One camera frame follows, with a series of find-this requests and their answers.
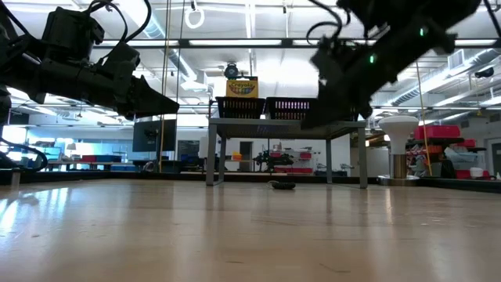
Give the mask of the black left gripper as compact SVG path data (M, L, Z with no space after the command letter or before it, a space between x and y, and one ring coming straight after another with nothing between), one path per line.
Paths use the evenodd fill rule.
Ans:
M96 62L92 49L103 43L104 28L92 16L100 9L58 7L48 14L40 39L32 38L27 54L37 61L38 91L109 107L126 118L177 114L180 105L152 89L144 77L133 75L139 53L128 42L128 24L120 9L123 31L118 43Z

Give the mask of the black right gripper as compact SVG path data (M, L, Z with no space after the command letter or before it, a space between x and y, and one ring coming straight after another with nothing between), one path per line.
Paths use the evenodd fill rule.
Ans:
M415 16L391 25L372 45L353 44L323 37L311 63L325 81L301 120L302 129L335 121L356 121L369 108L371 96L431 49L454 51L457 35L434 20Z

